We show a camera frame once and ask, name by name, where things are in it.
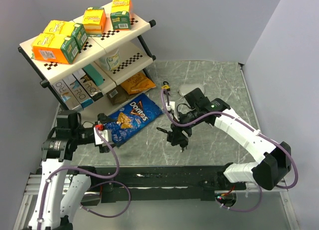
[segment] rio box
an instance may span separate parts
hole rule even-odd
[[[89,35],[101,35],[106,23],[106,14],[103,7],[89,7],[83,15],[83,25]]]
[[[110,18],[114,30],[130,30],[132,15],[131,0],[113,0]]]
[[[86,91],[72,74],[64,78],[63,81],[68,86],[68,88],[70,88],[71,92],[79,101],[82,108],[86,108],[93,103],[93,100],[90,98],[89,94],[86,93]]]
[[[82,87],[84,87],[94,101],[97,101],[103,96],[100,89],[95,85],[89,75],[87,75],[82,69],[77,70],[73,73],[73,75],[81,83]]]
[[[52,20],[43,31],[50,34],[64,34],[75,38],[79,50],[81,50],[88,39],[84,25],[75,22]]]
[[[64,81],[58,81],[53,84],[56,92],[60,95],[63,102],[69,108],[69,110],[75,110],[77,112],[82,111],[80,103],[76,100],[75,96],[72,94],[70,89],[66,86]]]
[[[74,37],[62,34],[39,34],[32,43],[34,58],[40,61],[72,64],[79,54]]]

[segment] white shelf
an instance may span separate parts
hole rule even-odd
[[[102,69],[95,62],[92,62],[91,65],[101,74],[104,79],[103,84],[99,85],[99,89],[103,95],[116,87],[115,82],[113,82],[112,79],[109,78],[108,75],[106,75],[105,72],[102,71]]]
[[[133,14],[133,17],[131,19],[131,30],[113,30],[110,19],[112,3],[108,3],[107,5],[104,5],[102,7],[104,8],[107,17],[103,35],[102,37],[92,38],[101,47],[103,47],[107,53],[114,50],[115,48],[118,48],[122,44],[131,41],[133,38],[143,34],[151,28],[151,25],[148,22],[144,21],[136,14]],[[82,23],[83,16],[80,16],[73,21]]]
[[[138,97],[140,94],[147,92],[148,90],[138,93],[130,100],[127,100],[126,102],[117,105],[112,105],[110,100],[106,96],[103,96],[98,101],[94,102],[93,104],[86,107],[83,111],[81,111],[82,122],[90,121],[94,123],[96,122],[99,113],[110,115],[118,111],[121,107],[125,106],[127,103],[129,103],[134,98]]]
[[[127,42],[119,47],[119,55],[121,64],[118,69],[113,71],[104,69],[100,66],[99,61],[96,61],[96,64],[104,70],[116,85],[121,84],[153,62],[151,57],[131,42]]]
[[[31,58],[32,56],[32,42],[36,37],[20,43],[20,47]],[[69,76],[73,72],[85,67],[96,59],[105,55],[105,50],[97,44],[91,37],[88,38],[85,46],[76,57],[73,64],[62,64],[56,62],[44,62],[31,59],[37,66],[40,72],[45,76],[49,83],[54,84],[57,81]]]
[[[49,81],[49,83],[54,84],[55,82],[67,77],[78,69],[83,68],[99,59],[107,52],[114,50],[115,48],[143,34],[151,28],[151,25],[148,22],[134,14],[131,22],[131,30],[114,31],[110,20],[111,3],[104,5],[103,7],[107,15],[107,21],[102,37],[89,37],[86,45],[81,50],[73,64],[44,62],[32,59],[34,64]],[[83,16],[78,17],[74,19],[74,22],[82,23],[82,19]],[[21,48],[30,58],[32,56],[31,44],[34,39],[35,37],[20,44]]]

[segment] small yellow object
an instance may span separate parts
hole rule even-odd
[[[121,83],[121,87],[130,95],[140,93],[156,85],[144,73],[137,73]]]
[[[52,20],[45,28],[43,33],[50,34],[64,34],[66,36],[72,36],[75,38],[78,44],[79,50],[81,50],[88,39],[84,25],[75,22],[65,22]]]
[[[39,34],[32,43],[34,58],[40,61],[72,64],[79,54],[75,38],[62,34]]]
[[[89,35],[102,34],[106,23],[103,7],[89,7],[83,15],[83,25]]]
[[[130,30],[133,5],[131,0],[113,0],[110,19],[114,30]]]

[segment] gray wall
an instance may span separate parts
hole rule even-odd
[[[47,19],[72,20],[112,0],[34,0]],[[145,34],[160,60],[245,63],[279,0],[133,0],[158,25]]]
[[[300,178],[290,196],[305,230],[319,225],[318,12],[319,0],[281,0],[244,66],[263,132],[291,145]]]
[[[13,228],[30,171],[40,163],[41,144],[57,102],[23,56],[19,43],[46,22],[32,0],[0,0],[0,183],[1,229]]]

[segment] marble table surface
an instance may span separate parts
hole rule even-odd
[[[149,73],[157,88],[147,92],[148,97],[161,107],[160,87],[168,81],[171,100],[185,103],[177,92],[181,84],[201,83],[205,95],[213,100],[227,102],[246,122],[257,128],[252,104],[238,63],[211,61],[156,61],[149,66]],[[223,131],[202,123],[195,126],[189,145],[181,153],[180,147],[172,147],[166,135],[157,126],[169,129],[170,121],[161,115],[120,148],[116,148],[120,165],[224,165],[228,162],[253,161],[251,155]],[[93,144],[78,146],[72,165],[115,165],[111,153],[99,153]]]

